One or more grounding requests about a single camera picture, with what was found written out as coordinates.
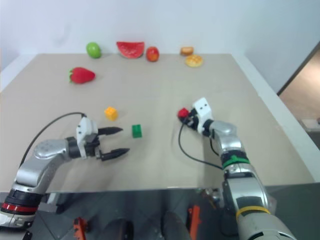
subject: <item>red tomato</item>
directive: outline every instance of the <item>red tomato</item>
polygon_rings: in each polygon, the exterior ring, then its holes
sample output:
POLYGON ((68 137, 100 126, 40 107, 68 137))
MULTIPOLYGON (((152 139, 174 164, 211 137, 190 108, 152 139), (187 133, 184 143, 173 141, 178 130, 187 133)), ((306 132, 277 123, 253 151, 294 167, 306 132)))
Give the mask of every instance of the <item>red tomato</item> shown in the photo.
POLYGON ((148 61, 150 62, 156 62, 158 61, 158 58, 159 58, 158 48, 156 48, 155 46, 148 47, 148 49, 146 50, 146 59, 148 59, 148 61))

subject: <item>black cable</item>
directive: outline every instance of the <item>black cable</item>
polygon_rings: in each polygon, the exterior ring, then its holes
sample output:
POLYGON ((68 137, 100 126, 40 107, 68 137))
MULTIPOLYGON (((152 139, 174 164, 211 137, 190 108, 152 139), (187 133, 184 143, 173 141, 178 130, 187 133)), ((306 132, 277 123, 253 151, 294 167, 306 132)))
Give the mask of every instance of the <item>black cable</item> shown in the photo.
POLYGON ((181 132, 182 132, 182 129, 184 128, 184 125, 185 125, 185 121, 183 121, 182 125, 181 125, 181 128, 180 128, 180 131, 179 131, 179 135, 178 135, 178 144, 179 144, 179 147, 181 149, 181 152, 183 152, 188 158, 196 161, 196 162, 199 162, 199 163, 203 163, 203 164, 207 164, 207 165, 210 165, 212 167, 215 167, 217 169, 223 169, 221 166, 218 166, 218 165, 215 165, 213 163, 210 163, 210 162, 207 162, 207 161, 202 161, 202 160, 199 160, 193 156, 190 156, 188 153, 185 152, 185 150, 182 148, 181 146, 181 132))
POLYGON ((59 117, 57 117, 56 119, 52 120, 51 122, 49 122, 46 126, 44 126, 44 128, 42 128, 38 133, 37 135, 35 135, 35 137, 32 139, 32 141, 30 142, 29 146, 26 148, 25 150, 25 153, 22 157, 22 160, 21 160, 21 163, 20 163, 20 166, 25 162, 26 160, 26 157, 27 157, 27 154, 28 152, 30 151, 32 145, 35 143, 35 141, 37 140, 37 138, 44 132, 44 130, 46 130, 50 125, 52 125, 53 123, 55 123, 56 121, 58 121, 59 119, 62 119, 66 116, 70 116, 70 115, 81 115, 81 117, 86 117, 87 115, 84 114, 83 112, 79 112, 79 111, 75 111, 75 112, 69 112, 69 113, 66 113, 64 115, 61 115, 59 117))
POLYGON ((212 146, 212 138, 210 138, 210 147, 211 147, 211 150, 215 153, 215 155, 217 155, 219 157, 219 154, 215 151, 214 147, 212 146))
POLYGON ((226 232, 224 232, 222 221, 223 221, 223 216, 224 216, 225 211, 226 211, 226 210, 223 208, 223 209, 222 209, 222 213, 220 214, 220 218, 219 218, 219 231, 220 231, 220 233, 221 233, 224 237, 227 237, 227 238, 232 238, 232 237, 237 237, 237 236, 239 236, 238 233, 226 233, 226 232))

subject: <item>beige table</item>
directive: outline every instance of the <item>beige table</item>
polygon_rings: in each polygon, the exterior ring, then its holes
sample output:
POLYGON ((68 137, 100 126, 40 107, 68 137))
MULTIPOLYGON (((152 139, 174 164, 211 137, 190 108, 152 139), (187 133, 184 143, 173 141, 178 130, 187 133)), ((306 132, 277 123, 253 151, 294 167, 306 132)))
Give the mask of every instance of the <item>beige table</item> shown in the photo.
MULTIPOLYGON (((0 192, 10 189, 34 135, 55 117, 73 111, 86 113, 99 127, 124 129, 101 139, 105 152, 130 151, 107 162, 74 159, 57 171, 49 191, 218 187, 221 170, 190 160, 178 146, 177 111, 190 108, 201 97, 206 97, 217 120, 237 126, 265 185, 312 183, 304 162, 233 57, 208 54, 203 58, 202 67, 190 68, 183 57, 170 54, 161 55, 157 63, 119 55, 100 59, 85 54, 38 55, 0 95, 0 192), (74 67, 94 71, 96 80, 69 83, 68 71, 74 67), (118 110, 117 121, 105 118, 108 106, 118 110), (135 124, 141 124, 142 138, 132 138, 135 124)), ((62 119, 39 141, 75 136, 79 121, 78 116, 62 119)), ((209 141, 189 129, 182 133, 182 145, 194 157, 220 163, 209 141)))

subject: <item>black wheel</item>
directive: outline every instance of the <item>black wheel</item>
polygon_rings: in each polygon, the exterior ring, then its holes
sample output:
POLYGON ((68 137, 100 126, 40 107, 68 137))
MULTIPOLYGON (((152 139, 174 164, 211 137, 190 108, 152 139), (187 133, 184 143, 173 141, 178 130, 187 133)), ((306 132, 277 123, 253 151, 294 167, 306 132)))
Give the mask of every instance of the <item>black wheel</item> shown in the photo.
POLYGON ((98 240, 133 240, 134 225, 125 219, 110 222, 98 237, 98 240))
POLYGON ((164 215, 161 228, 165 240, 191 240, 186 225, 173 212, 168 211, 164 215))

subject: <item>cookie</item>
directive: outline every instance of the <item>cookie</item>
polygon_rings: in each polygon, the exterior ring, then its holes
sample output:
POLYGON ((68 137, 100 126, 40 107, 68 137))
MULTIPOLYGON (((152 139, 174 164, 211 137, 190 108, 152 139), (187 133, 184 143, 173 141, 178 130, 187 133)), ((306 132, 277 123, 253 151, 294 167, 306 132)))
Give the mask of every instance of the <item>cookie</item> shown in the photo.
POLYGON ((190 55, 185 58, 185 64, 192 68, 200 67, 203 62, 202 57, 199 55, 190 55))

